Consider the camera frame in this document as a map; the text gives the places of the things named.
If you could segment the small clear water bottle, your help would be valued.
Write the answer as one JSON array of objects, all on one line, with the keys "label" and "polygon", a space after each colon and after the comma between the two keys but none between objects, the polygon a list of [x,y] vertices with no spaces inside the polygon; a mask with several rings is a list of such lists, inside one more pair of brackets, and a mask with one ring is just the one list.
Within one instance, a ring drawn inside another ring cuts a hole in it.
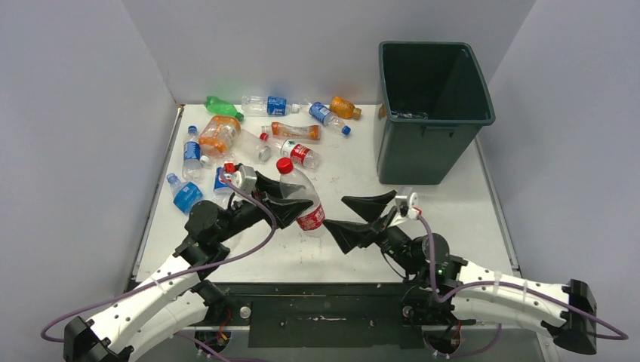
[{"label": "small clear water bottle", "polygon": [[391,116],[400,120],[428,120],[429,114],[426,112],[400,112],[391,111]]}]

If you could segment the large Pepsi bottle blue cap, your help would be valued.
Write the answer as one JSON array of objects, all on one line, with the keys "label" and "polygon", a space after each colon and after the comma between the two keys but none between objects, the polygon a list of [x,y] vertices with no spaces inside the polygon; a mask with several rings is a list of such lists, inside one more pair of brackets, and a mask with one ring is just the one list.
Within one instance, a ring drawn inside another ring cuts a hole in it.
[{"label": "large Pepsi bottle blue cap", "polygon": [[230,175],[225,173],[224,167],[218,167],[215,171],[212,200],[222,208],[228,206],[229,199],[233,193],[233,190],[223,181],[224,177],[230,179]]}]

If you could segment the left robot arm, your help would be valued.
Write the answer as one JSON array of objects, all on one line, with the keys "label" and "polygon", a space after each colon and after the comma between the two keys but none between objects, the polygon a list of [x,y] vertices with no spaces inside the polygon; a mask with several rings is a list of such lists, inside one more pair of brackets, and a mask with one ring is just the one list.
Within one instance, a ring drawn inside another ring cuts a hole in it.
[{"label": "left robot arm", "polygon": [[107,302],[107,309],[84,319],[74,317],[64,327],[65,361],[136,361],[185,327],[219,323],[225,295],[208,275],[234,262],[224,241],[266,222],[284,229],[312,201],[284,199],[270,192],[277,183],[258,176],[251,193],[236,189],[244,200],[222,208],[213,201],[195,203],[185,224],[186,237],[143,283]]}]

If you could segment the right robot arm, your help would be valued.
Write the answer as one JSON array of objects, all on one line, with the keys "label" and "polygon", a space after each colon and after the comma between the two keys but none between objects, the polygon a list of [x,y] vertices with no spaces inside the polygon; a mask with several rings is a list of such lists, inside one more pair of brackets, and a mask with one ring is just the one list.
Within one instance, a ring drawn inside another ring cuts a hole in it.
[{"label": "right robot arm", "polygon": [[409,237],[401,224],[426,223],[409,188],[344,196],[342,202],[362,221],[326,219],[322,225],[343,253],[375,245],[403,269],[409,286],[400,302],[406,324],[489,321],[548,336],[573,353],[596,354],[596,302],[587,283],[545,284],[493,271],[452,255],[447,241],[429,226],[424,236]]}]

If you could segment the Nongfu bottle red cap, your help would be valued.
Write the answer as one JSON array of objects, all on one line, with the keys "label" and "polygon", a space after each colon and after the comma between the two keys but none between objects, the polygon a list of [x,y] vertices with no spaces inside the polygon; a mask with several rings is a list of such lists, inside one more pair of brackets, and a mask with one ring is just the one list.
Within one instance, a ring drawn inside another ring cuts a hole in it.
[{"label": "Nongfu bottle red cap", "polygon": [[308,236],[320,238],[325,233],[325,211],[315,186],[305,173],[294,166],[290,158],[282,157],[275,165],[280,173],[279,188],[283,198],[306,199],[312,202],[312,205],[297,217],[298,226]]}]

